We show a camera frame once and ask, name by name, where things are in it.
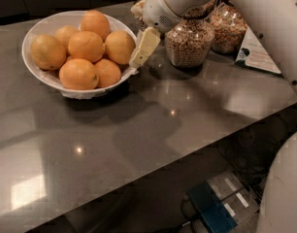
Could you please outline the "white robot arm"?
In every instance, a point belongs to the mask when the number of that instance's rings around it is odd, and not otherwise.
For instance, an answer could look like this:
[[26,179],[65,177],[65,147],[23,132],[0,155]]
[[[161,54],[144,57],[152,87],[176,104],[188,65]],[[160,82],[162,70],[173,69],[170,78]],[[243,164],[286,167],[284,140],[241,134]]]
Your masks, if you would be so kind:
[[[157,48],[160,35],[182,16],[210,0],[146,0],[140,10],[148,26],[139,32],[129,64],[139,68]],[[297,95],[297,0],[232,0],[254,35]],[[271,166],[256,233],[297,233],[297,132]]]

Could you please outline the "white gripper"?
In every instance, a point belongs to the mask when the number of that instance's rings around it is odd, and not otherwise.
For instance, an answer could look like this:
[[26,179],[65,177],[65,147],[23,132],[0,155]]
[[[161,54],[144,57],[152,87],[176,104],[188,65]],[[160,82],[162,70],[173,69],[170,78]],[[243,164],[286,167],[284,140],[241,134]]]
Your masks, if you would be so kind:
[[129,60],[132,68],[138,69],[147,62],[160,43],[160,32],[169,32],[181,21],[173,5],[174,0],[140,0],[132,6],[131,13],[136,17],[143,16],[148,26],[138,32],[136,48]]

